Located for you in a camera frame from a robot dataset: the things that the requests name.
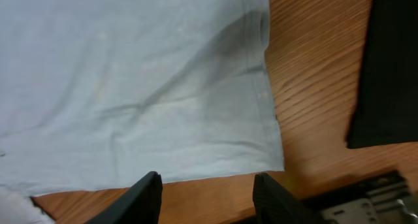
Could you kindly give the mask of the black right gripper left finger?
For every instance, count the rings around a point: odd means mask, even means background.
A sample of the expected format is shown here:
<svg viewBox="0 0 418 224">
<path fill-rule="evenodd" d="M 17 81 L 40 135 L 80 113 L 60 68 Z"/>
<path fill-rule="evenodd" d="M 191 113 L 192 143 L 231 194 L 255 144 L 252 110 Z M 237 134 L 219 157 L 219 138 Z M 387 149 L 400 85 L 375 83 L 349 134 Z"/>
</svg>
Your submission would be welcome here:
<svg viewBox="0 0 418 224">
<path fill-rule="evenodd" d="M 161 175 L 149 172 L 86 224 L 158 224 L 162 191 Z"/>
</svg>

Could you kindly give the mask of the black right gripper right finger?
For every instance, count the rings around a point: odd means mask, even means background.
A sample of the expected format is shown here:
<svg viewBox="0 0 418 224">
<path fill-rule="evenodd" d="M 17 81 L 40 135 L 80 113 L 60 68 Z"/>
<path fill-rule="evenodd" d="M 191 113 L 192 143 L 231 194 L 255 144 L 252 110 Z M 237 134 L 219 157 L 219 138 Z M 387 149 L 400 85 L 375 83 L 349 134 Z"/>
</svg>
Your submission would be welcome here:
<svg viewBox="0 0 418 224">
<path fill-rule="evenodd" d="M 307 209 L 273 177 L 255 175 L 253 203 L 258 224 L 323 224 L 323 218 Z"/>
</svg>

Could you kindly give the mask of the light blue printed t-shirt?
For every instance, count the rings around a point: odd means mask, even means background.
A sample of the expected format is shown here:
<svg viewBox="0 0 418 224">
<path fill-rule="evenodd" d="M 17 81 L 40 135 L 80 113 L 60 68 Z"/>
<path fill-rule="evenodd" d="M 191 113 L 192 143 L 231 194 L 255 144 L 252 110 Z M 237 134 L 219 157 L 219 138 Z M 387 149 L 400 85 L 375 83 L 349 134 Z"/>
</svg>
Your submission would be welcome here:
<svg viewBox="0 0 418 224">
<path fill-rule="evenodd" d="M 1 0 L 1 222 L 32 197 L 282 171 L 269 0 Z"/>
</svg>

